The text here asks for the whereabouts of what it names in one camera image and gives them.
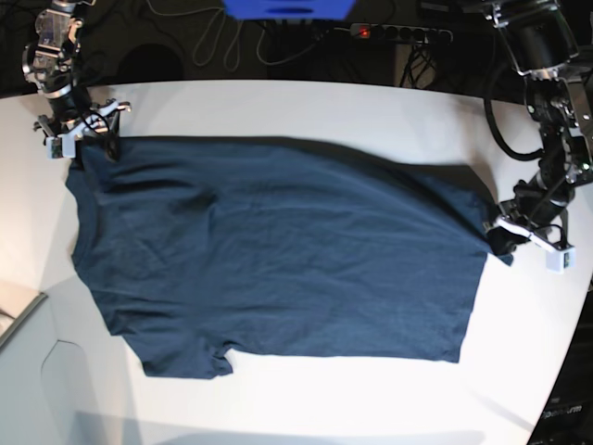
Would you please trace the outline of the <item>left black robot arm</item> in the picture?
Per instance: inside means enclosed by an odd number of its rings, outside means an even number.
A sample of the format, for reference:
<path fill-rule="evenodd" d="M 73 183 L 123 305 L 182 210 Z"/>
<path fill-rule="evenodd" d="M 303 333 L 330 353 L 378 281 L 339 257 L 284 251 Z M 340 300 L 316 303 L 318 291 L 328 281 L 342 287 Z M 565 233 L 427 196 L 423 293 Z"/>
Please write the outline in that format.
<path fill-rule="evenodd" d="M 528 182 L 498 204 L 486 233 L 498 256 L 533 243 L 546 252 L 546 267 L 563 273 L 574 266 L 568 241 L 567 208 L 579 186 L 592 182 L 592 110 L 586 75 L 574 34 L 557 1 L 476 1 L 473 7 L 491 21 L 507 54 L 488 75 L 484 94 L 486 121 L 502 151 L 518 161 L 538 163 Z M 502 72 L 524 80 L 524 103 L 539 126 L 542 147 L 519 153 L 504 140 L 494 115 L 494 87 Z"/>

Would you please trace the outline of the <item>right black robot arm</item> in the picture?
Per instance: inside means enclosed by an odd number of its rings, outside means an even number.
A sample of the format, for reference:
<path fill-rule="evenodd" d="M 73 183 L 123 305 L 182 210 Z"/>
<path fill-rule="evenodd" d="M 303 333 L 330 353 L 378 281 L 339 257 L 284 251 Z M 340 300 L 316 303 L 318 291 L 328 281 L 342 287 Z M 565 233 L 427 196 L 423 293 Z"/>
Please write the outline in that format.
<path fill-rule="evenodd" d="M 109 99 L 95 103 L 81 81 L 83 14 L 93 1 L 53 1 L 34 23 L 38 39 L 22 55 L 22 72 L 28 83 L 46 99 L 52 114 L 41 115 L 33 125 L 44 134 L 51 159 L 75 159 L 86 140 L 103 145 L 108 159 L 120 158 L 120 114 L 131 104 Z"/>

